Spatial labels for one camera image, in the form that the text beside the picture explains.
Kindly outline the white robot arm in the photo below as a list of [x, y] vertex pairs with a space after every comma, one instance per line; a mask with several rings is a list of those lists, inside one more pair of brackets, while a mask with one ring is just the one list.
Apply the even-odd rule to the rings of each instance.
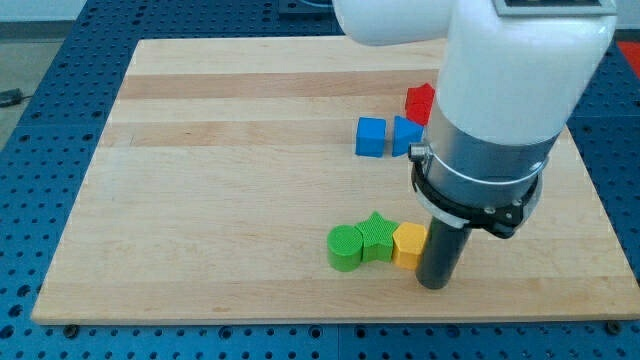
[[549, 152], [616, 28], [612, 1], [351, 1], [343, 32], [370, 46], [443, 38], [413, 186], [433, 231], [511, 237], [537, 205]]

